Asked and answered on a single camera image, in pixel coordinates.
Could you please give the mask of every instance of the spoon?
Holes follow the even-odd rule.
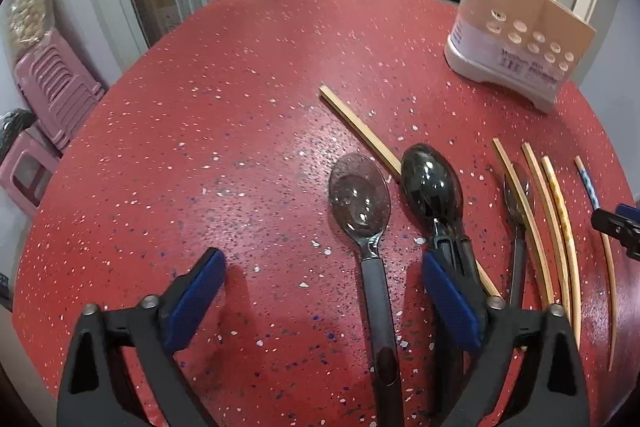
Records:
[[[417,143],[404,152],[401,174],[401,187],[412,213],[433,230],[431,247],[444,247],[454,269],[479,283],[476,258],[462,225],[462,187],[454,168],[433,147]],[[455,236],[458,254],[438,244],[441,235]]]
[[[531,212],[535,210],[536,199],[533,194],[531,181],[527,177],[527,173],[521,165],[514,163],[513,170],[516,172],[522,188],[529,201]],[[524,209],[518,202],[515,194],[511,190],[505,177],[502,184],[504,192],[504,203],[507,205],[507,211],[511,217],[514,228],[513,240],[513,261],[511,263],[511,289],[509,291],[509,306],[514,308],[522,308],[522,298],[524,295],[524,279],[527,268],[527,245],[525,235],[527,232],[525,226]]]
[[[409,147],[402,156],[401,187],[412,213],[433,233],[430,248],[439,249],[457,272],[479,285],[476,258],[462,226],[462,187],[447,159],[424,143]],[[443,317],[436,312],[435,318],[434,415],[444,417],[462,391],[464,358]]]
[[[332,168],[329,200],[335,220],[360,248],[378,425],[401,427],[404,412],[396,332],[385,265],[378,254],[378,243],[391,213],[386,182],[371,160],[356,153],[347,154]]]

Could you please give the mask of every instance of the kitchen counter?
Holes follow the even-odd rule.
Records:
[[[57,394],[86,303],[132,306],[218,247],[228,261],[224,291],[177,353],[213,417],[230,427],[373,425],[355,247],[327,196],[335,160],[370,153],[319,100],[325,83],[398,157],[422,140],[446,155],[460,173],[466,233],[503,295],[513,232],[491,140],[500,137],[513,161],[526,164],[523,140],[551,157],[575,233],[580,353],[591,425],[600,425],[638,376],[640,264],[612,241],[619,324],[609,372],[607,268],[574,156],[588,165],[604,208],[633,204],[624,172],[573,83],[542,115],[453,73],[443,46],[455,14],[435,0],[215,0],[157,42],[66,150],[20,260],[13,322],[49,390]],[[380,254],[405,425],[417,427],[432,407],[433,309],[420,279],[423,232],[395,182],[389,190]],[[540,215],[538,224],[550,256]],[[539,306],[530,269],[524,307]],[[162,425],[140,366],[129,367],[145,411]],[[506,389],[512,384],[513,374]]]

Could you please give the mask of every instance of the black plastic spoon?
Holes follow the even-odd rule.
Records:
[[[347,154],[334,164],[329,200],[340,227],[360,248],[360,272],[373,350],[378,425],[404,425],[400,365],[385,266],[378,242],[391,213],[382,174],[368,158]]]
[[[458,175],[447,159],[424,143],[402,156],[401,186],[420,223],[431,232],[430,250],[438,248],[453,268],[480,283],[471,241],[462,226],[463,197]],[[443,318],[435,314],[434,425],[455,404],[463,385],[464,358]]]

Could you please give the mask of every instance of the spoon bowl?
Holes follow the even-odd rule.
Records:
[[[423,224],[438,219],[453,225],[462,218],[458,175],[447,159],[427,144],[417,143],[405,151],[401,185],[412,213]]]
[[[536,208],[536,197],[533,193],[533,185],[531,184],[531,180],[527,176],[527,171],[525,171],[525,169],[519,163],[513,164],[513,170],[515,171],[516,176],[520,181],[520,185],[522,185],[522,189],[524,190],[525,196],[527,197],[527,201],[529,201],[531,212],[534,212]],[[524,225],[524,208],[521,206],[520,202],[516,198],[516,195],[511,190],[506,176],[504,177],[504,181],[502,182],[502,190],[504,192],[504,203],[507,206],[507,211],[509,212],[511,219],[513,219],[513,222],[518,225]]]
[[[342,156],[329,178],[329,200],[335,220],[360,247],[378,245],[391,213],[389,191],[380,171],[356,153]]]

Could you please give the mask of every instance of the plastic bag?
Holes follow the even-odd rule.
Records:
[[[7,0],[8,42],[17,63],[54,27],[52,0]]]

